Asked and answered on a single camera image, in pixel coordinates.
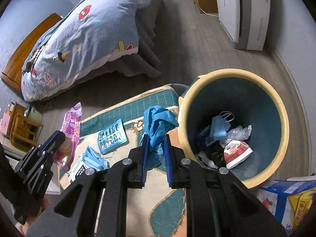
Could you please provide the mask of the person right hand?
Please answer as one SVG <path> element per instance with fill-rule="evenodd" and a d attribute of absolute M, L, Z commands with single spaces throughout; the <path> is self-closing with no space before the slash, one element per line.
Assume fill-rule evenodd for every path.
<path fill-rule="evenodd" d="M 40 214 L 42 214 L 42 212 L 44 210 L 46 210 L 47 207 L 49 207 L 49 205 L 51 205 L 51 202 L 46 197 L 44 197 L 42 200 L 41 206 L 39 208 L 38 214 L 36 216 L 28 216 L 27 220 L 24 224 L 16 223 L 15 227 L 17 228 L 17 230 L 23 236 L 26 236 L 26 233 L 27 233 L 29 227 L 32 225 L 32 223 L 35 222 L 35 220 L 40 216 Z"/>

